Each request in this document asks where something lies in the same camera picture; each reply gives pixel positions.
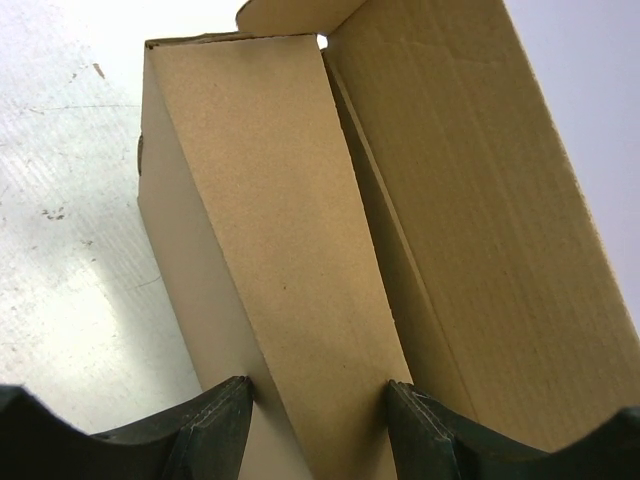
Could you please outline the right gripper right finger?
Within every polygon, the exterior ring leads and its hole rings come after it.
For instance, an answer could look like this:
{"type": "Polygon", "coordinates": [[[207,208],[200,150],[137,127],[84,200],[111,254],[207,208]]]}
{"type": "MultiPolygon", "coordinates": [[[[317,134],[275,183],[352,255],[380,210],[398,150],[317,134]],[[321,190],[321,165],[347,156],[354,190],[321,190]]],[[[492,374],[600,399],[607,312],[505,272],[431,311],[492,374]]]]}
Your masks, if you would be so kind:
{"type": "Polygon", "coordinates": [[[621,409],[556,452],[524,445],[445,407],[414,385],[385,389],[399,479],[637,479],[639,409],[621,409]]]}

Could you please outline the large brown cardboard box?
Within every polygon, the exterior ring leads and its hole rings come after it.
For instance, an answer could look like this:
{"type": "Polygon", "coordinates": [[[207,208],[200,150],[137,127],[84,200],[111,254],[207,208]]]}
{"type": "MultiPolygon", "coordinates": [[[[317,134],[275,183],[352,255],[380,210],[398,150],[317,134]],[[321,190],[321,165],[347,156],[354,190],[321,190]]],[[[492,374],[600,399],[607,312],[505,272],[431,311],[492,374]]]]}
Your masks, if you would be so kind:
{"type": "Polygon", "coordinates": [[[639,338],[501,1],[249,1],[144,46],[138,205],[236,479],[399,479],[385,389],[556,452],[639,338]]]}

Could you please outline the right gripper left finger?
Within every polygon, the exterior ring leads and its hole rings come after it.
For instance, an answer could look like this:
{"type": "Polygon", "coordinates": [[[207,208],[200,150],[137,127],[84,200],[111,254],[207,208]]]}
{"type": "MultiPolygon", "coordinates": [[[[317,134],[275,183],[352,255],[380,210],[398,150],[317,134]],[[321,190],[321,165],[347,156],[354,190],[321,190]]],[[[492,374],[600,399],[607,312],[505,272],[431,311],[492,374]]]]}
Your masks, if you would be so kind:
{"type": "Polygon", "coordinates": [[[18,385],[1,388],[4,479],[236,479],[253,409],[252,384],[231,377],[182,404],[86,434],[18,385]]]}

